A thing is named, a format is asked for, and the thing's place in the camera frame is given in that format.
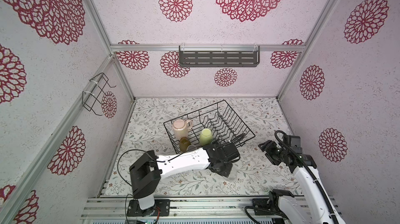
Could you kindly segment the amber glass cup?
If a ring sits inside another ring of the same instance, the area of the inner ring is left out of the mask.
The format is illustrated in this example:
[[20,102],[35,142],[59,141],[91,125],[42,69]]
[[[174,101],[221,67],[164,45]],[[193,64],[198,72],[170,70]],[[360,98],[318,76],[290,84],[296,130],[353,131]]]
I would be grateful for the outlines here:
[[187,137],[182,137],[179,141],[179,149],[182,153],[188,150],[188,147],[191,145],[191,142]]

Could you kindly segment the black wire dish rack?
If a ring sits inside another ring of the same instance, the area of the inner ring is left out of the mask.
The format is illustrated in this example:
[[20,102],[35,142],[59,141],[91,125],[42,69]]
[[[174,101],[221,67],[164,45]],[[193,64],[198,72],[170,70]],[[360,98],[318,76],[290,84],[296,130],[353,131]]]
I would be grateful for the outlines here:
[[205,128],[210,129],[213,140],[219,144],[226,144],[236,136],[244,134],[245,137],[242,140],[235,142],[235,146],[238,148],[255,138],[255,133],[249,126],[226,100],[222,100],[164,122],[165,130],[177,154],[181,152],[180,141],[173,132],[173,123],[178,119],[192,121],[193,127],[189,130],[188,140],[197,148],[201,147],[200,134]]

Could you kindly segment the cream grey mug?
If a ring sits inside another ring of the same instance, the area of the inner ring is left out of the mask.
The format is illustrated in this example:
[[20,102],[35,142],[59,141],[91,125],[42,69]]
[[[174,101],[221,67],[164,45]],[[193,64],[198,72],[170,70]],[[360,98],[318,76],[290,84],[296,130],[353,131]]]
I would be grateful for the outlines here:
[[190,146],[187,147],[186,152],[193,152],[193,151],[196,151],[196,150],[197,150],[196,146],[190,145]]

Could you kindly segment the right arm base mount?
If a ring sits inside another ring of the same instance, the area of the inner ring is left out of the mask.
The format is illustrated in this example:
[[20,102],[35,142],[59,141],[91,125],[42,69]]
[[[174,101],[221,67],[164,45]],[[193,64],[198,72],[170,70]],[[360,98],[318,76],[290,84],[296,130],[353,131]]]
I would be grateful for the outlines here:
[[260,216],[262,214],[274,214],[281,217],[286,217],[284,212],[279,209],[278,201],[280,197],[290,196],[294,197],[293,193],[287,190],[273,189],[269,192],[268,199],[267,198],[255,198],[252,199],[253,207],[260,208],[260,210],[255,210],[256,216]]

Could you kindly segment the pink purple mug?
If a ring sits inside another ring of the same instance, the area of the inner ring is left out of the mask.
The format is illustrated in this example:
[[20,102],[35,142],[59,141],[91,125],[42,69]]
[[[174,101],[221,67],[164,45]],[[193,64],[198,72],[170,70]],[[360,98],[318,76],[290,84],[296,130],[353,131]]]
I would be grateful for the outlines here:
[[188,138],[189,132],[193,127],[193,121],[177,119],[172,123],[172,129],[175,135],[175,139],[180,141],[182,138]]

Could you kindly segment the clear glass cup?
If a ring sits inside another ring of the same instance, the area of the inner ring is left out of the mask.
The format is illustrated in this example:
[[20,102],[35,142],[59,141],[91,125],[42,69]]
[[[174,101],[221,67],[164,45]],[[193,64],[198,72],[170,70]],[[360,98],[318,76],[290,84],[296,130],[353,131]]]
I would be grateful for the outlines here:
[[229,176],[226,178],[226,180],[232,182],[237,178],[237,176],[238,176],[238,172],[236,169],[236,165],[232,165]]

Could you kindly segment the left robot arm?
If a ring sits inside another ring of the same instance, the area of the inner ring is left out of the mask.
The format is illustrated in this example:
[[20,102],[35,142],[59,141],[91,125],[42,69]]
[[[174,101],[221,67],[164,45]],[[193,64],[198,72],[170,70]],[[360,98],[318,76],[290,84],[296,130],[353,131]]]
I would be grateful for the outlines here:
[[240,160],[235,144],[208,144],[177,155],[145,152],[129,167],[132,195],[140,211],[155,208],[154,192],[161,179],[192,170],[205,170],[228,178]]

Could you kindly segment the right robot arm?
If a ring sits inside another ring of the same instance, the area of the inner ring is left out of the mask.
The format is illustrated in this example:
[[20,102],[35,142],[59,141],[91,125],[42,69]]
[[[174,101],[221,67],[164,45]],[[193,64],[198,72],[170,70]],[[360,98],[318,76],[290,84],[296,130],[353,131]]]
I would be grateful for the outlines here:
[[317,165],[302,151],[301,137],[281,130],[275,132],[275,141],[268,140],[258,147],[275,166],[284,163],[303,189],[310,214],[305,212],[293,193],[274,189],[269,192],[267,205],[259,211],[278,215],[293,224],[343,224],[320,180]]

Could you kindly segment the light green mug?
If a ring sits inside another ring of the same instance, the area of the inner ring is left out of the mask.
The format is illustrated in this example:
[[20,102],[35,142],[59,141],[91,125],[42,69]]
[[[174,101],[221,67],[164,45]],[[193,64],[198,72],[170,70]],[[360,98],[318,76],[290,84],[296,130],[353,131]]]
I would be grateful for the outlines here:
[[208,128],[203,129],[200,132],[200,136],[199,136],[199,144],[201,146],[206,146],[211,144],[213,141],[213,134],[212,131]]

